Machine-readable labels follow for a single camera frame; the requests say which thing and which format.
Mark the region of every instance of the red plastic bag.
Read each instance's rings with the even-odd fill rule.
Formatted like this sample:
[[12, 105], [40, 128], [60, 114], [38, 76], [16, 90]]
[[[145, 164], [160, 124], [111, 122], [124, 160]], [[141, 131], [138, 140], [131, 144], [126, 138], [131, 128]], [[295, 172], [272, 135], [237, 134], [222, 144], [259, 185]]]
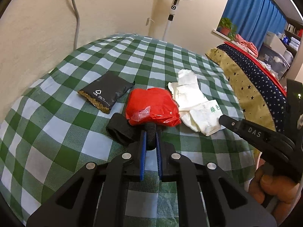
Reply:
[[126, 118], [131, 125], [154, 122], [176, 126], [181, 123], [177, 104], [169, 91], [160, 88], [134, 89], [128, 99]]

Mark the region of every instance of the blue curtain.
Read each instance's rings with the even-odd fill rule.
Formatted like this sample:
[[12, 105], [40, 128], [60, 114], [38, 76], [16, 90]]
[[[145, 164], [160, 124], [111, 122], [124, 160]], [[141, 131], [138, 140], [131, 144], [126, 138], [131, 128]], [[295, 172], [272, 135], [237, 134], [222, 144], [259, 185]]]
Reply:
[[286, 19], [271, 0], [228, 0], [222, 17], [227, 17], [237, 26], [246, 41], [261, 48], [268, 31], [283, 33]]

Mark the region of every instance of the red trim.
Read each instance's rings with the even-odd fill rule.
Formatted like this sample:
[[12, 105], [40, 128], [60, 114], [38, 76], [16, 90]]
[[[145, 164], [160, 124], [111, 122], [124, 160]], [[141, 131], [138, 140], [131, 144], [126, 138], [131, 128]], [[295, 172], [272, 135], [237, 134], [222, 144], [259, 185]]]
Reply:
[[249, 53], [245, 52], [243, 49], [239, 48], [238, 46], [234, 45], [231, 42], [224, 42], [225, 44], [235, 48], [236, 50], [240, 51], [242, 54], [244, 54], [246, 57], [248, 57], [253, 63], [255, 63], [255, 65], [257, 67], [259, 67], [259, 69], [277, 86], [277, 88], [279, 89], [279, 91], [286, 97], [286, 92], [283, 89], [282, 85], [279, 83], [279, 81], [272, 76], [272, 74], [270, 73], [270, 71], [268, 71], [266, 68], [264, 68], [260, 62], [258, 62], [252, 55], [250, 55]]

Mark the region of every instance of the human hand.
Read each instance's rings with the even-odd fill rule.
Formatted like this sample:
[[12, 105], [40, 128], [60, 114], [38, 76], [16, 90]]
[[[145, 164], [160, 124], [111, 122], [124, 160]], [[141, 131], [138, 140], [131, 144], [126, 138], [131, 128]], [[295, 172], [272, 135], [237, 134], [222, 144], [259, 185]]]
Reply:
[[249, 194], [260, 204], [265, 199], [265, 193], [275, 195], [279, 199], [272, 215], [277, 224], [280, 225], [288, 216], [291, 210], [291, 204], [296, 196], [299, 184], [296, 184], [286, 176], [265, 175], [262, 167], [255, 172], [255, 177], [249, 184]]

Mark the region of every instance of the white fan pole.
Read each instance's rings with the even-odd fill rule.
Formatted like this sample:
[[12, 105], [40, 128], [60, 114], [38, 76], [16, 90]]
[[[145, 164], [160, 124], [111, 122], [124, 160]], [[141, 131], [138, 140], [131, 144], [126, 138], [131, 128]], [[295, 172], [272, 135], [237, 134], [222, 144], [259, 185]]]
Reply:
[[166, 37], [169, 31], [169, 27], [172, 24], [172, 20], [174, 19], [174, 15], [176, 14], [176, 10], [178, 8], [178, 4], [179, 4], [180, 0], [173, 0], [172, 1], [172, 5], [171, 5], [171, 9], [169, 11], [169, 18], [167, 19], [167, 23], [166, 23], [166, 27], [165, 27], [165, 31], [163, 34], [163, 41], [166, 41]]

